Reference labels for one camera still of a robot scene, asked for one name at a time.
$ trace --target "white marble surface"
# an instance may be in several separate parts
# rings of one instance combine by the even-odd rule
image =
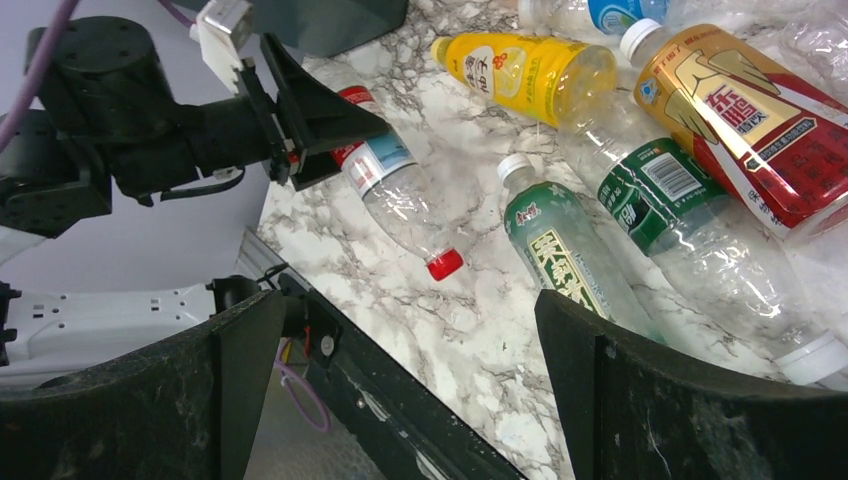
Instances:
[[[401,29],[342,59],[359,71],[431,176],[467,267],[444,282],[430,280],[421,260],[380,231],[340,176],[297,194],[273,186],[260,236],[530,478],[573,474],[536,334],[536,292],[501,225],[495,167],[508,154],[527,153],[548,178],[578,193],[639,300],[667,327],[673,347],[780,379],[768,361],[668,286],[562,161],[552,129],[474,97],[430,59],[436,36],[513,31],[514,13],[495,1],[410,3]],[[719,20],[777,55],[775,21]],[[307,63],[307,69],[314,65]],[[632,77],[622,75],[622,81]],[[789,251],[805,287],[843,340],[848,340],[848,322],[839,320],[848,311],[841,300],[848,286],[846,234],[848,226]]]

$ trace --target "red bottle cap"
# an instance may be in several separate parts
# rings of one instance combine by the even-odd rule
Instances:
[[[447,278],[451,273],[459,270],[465,262],[462,260],[462,255],[455,249],[451,248],[445,253],[434,258],[427,264],[427,270],[433,280],[440,282]]]

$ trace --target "bottle label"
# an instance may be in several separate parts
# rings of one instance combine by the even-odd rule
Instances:
[[[589,0],[592,23],[607,35],[624,35],[642,18],[653,18],[662,23],[666,10],[668,0]]]
[[[572,301],[603,318],[609,318],[610,306],[595,281],[583,256],[572,252],[555,229],[538,232],[545,224],[561,215],[562,209],[574,208],[578,200],[562,185],[543,182],[527,189],[513,200],[504,214],[504,228],[536,271],[542,285],[547,285]]]
[[[380,115],[380,108],[365,87],[350,87],[339,92],[350,103]],[[356,188],[359,197],[365,197],[374,185],[401,168],[415,164],[415,159],[394,130],[371,137],[330,152],[333,159]]]
[[[634,150],[598,188],[598,200],[645,255],[683,215],[723,195],[721,186],[670,138]]]
[[[778,237],[848,193],[848,107],[714,25],[669,40],[634,96]]]
[[[483,97],[557,126],[560,77],[587,47],[553,37],[464,33],[451,40],[445,66]]]

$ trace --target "green label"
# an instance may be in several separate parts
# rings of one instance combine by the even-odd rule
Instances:
[[[579,201],[566,187],[544,182],[527,189],[513,200],[504,215],[504,228],[520,253],[530,260],[542,284],[552,285],[554,290],[575,303],[609,318],[609,302],[595,281],[583,256],[571,251],[563,242],[560,232],[545,229],[541,235],[530,238],[523,234],[539,231],[542,225],[555,224],[554,219],[562,216],[564,208],[580,208]]]
[[[613,167],[598,189],[598,200],[647,255],[684,214],[726,194],[674,140],[660,138]]]

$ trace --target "yellow bottle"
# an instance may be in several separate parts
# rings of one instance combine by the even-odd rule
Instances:
[[[430,53],[478,94],[553,127],[576,96],[616,83],[609,49],[554,37],[463,33],[437,38]]]

